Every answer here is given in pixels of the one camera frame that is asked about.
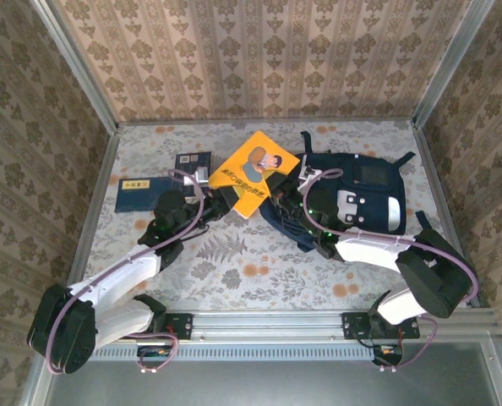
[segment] patterned wallpaper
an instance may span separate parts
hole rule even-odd
[[[425,125],[450,211],[502,325],[502,0]]]
[[[22,392],[33,312],[68,275],[106,143],[34,10],[0,0],[0,406]]]
[[[117,121],[410,116],[468,0],[54,0]]]

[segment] backpack strap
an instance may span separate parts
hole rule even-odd
[[[313,147],[311,146],[311,134],[307,131],[302,131],[300,133],[303,136],[303,145],[305,147],[306,154],[313,154]]]
[[[416,215],[420,226],[422,226],[424,230],[433,230],[433,227],[431,227],[431,223],[429,222],[428,218],[426,217],[426,213],[424,213],[423,210],[417,211],[414,214]]]
[[[416,155],[417,154],[415,154],[414,152],[409,151],[407,154],[405,154],[400,159],[395,161],[392,165],[394,165],[395,167],[397,167],[399,169],[400,167],[405,165],[407,162],[411,161],[411,159]]]

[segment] cartoon illustration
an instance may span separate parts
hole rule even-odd
[[[257,146],[249,154],[248,161],[242,165],[242,170],[249,182],[258,184],[264,172],[279,167],[282,162],[281,156],[268,154],[262,146]]]

